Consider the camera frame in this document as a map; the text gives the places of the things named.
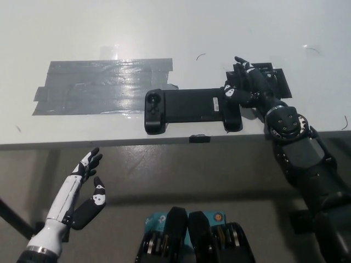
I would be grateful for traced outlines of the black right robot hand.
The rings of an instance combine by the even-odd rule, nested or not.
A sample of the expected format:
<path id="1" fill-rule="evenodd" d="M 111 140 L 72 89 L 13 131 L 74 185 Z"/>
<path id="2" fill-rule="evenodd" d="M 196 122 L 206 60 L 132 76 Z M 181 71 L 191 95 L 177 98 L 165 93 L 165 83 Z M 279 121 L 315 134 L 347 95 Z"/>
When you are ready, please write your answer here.
<path id="1" fill-rule="evenodd" d="M 224 85 L 224 95 L 228 102 L 244 108 L 256 108 L 262 116 L 275 108 L 287 106 L 275 96 L 268 80 L 257 67 L 238 56 L 234 59 L 234 70 L 227 73 Z"/>

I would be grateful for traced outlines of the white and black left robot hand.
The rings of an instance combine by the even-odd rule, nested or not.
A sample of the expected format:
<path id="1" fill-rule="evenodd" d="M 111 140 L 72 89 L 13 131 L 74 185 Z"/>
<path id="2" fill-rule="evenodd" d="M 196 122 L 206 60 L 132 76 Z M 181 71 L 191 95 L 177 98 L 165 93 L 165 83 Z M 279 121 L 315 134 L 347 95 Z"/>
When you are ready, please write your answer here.
<path id="1" fill-rule="evenodd" d="M 102 157 L 99 148 L 91 150 L 66 177 L 46 216 L 44 227 L 30 239 L 26 250 L 59 258 L 62 243 L 69 231 L 82 230 L 104 209 L 106 190 L 95 170 Z M 75 208 L 80 190 L 90 177 L 94 178 L 94 192 Z"/>

